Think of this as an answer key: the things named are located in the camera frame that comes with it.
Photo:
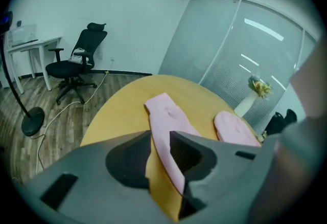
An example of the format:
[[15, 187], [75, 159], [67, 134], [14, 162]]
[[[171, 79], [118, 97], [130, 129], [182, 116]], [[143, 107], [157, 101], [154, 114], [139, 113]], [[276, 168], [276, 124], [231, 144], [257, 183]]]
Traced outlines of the person's left hand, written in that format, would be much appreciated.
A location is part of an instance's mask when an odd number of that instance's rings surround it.
[[262, 145], [271, 151], [265, 180], [249, 211], [250, 223], [272, 223], [291, 212], [307, 215], [326, 170], [326, 35], [291, 78], [306, 117]]

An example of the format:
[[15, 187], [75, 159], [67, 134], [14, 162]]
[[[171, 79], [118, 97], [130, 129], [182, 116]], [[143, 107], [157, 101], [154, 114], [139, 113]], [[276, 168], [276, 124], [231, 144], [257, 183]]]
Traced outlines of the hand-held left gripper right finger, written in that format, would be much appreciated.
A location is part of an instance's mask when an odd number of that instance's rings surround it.
[[253, 147], [172, 131], [171, 155], [185, 178], [179, 219], [248, 220], [276, 143], [276, 136]]

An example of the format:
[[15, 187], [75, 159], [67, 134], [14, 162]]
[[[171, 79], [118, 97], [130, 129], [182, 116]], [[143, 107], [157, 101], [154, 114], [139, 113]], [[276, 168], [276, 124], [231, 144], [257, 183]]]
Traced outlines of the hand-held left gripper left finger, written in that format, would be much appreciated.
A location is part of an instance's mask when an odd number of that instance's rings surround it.
[[168, 223], [150, 196], [151, 133], [75, 149], [25, 186], [25, 201], [47, 223]]

